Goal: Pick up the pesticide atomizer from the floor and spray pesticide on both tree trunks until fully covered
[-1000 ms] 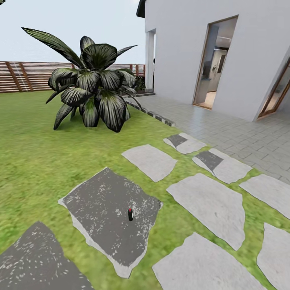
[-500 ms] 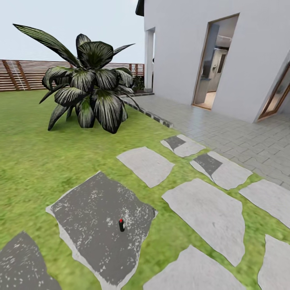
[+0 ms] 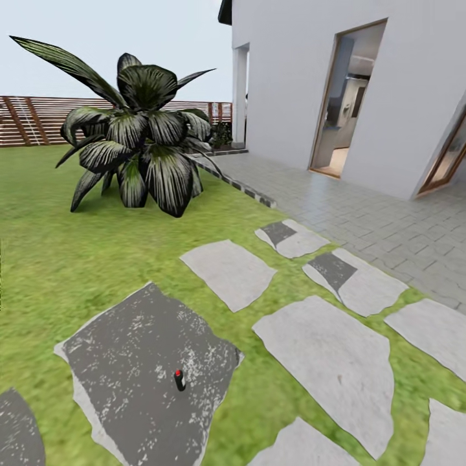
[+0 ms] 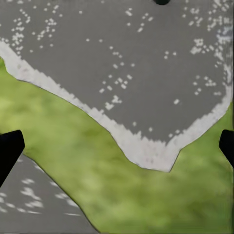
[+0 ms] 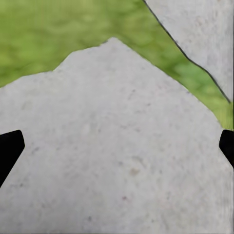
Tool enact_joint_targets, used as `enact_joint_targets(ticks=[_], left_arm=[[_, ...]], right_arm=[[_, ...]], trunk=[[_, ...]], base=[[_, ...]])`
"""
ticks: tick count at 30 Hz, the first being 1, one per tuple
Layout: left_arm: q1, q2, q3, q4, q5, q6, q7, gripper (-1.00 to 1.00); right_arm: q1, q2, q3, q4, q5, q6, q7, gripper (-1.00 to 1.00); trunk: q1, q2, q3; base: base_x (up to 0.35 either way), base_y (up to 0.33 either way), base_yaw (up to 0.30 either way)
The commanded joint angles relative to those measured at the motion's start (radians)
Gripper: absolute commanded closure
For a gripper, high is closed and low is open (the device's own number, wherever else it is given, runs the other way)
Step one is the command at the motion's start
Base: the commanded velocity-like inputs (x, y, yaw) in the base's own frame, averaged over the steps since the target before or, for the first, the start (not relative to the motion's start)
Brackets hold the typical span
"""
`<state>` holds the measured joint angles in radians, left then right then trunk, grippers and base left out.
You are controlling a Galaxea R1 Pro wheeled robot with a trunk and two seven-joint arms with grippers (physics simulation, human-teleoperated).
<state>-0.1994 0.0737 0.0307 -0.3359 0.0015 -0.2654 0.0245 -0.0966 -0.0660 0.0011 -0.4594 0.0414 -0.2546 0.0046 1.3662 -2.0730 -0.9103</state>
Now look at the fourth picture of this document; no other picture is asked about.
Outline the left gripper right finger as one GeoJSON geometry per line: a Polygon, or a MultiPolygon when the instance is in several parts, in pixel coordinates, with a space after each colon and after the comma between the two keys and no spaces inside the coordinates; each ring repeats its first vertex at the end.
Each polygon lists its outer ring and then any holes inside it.
{"type": "Polygon", "coordinates": [[[219,147],[226,155],[230,164],[234,167],[234,132],[224,130],[219,140],[219,147]]]}

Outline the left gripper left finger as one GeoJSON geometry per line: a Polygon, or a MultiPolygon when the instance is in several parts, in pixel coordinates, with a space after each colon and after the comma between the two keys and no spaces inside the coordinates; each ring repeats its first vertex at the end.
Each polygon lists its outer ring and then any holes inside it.
{"type": "Polygon", "coordinates": [[[0,135],[0,187],[25,148],[21,130],[0,135]]]}

